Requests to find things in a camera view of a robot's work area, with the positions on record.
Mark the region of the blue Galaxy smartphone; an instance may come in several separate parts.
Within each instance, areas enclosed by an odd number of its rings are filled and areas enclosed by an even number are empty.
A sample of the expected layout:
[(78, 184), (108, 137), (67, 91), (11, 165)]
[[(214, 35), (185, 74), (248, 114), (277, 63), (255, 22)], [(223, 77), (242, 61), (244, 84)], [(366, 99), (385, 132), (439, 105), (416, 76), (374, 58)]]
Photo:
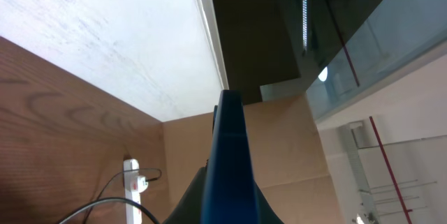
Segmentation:
[(203, 224), (256, 224), (259, 210), (242, 99), (223, 90), (214, 113), (203, 193)]

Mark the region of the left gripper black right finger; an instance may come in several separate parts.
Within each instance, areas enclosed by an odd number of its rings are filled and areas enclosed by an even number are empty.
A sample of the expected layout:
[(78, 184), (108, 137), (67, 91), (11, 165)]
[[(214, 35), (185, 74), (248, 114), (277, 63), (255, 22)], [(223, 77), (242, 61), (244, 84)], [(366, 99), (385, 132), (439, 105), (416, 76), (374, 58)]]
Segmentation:
[(256, 190), (256, 199), (258, 205), (258, 223), (259, 224), (284, 224), (269, 205), (257, 183), (254, 183)]

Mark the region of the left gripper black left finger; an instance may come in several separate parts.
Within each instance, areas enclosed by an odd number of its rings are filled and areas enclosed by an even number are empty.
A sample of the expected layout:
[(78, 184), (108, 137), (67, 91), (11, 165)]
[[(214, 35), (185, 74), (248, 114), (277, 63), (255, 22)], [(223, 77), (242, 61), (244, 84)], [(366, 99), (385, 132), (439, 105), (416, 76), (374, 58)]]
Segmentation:
[(200, 224), (206, 175), (206, 167), (201, 167), (163, 224)]

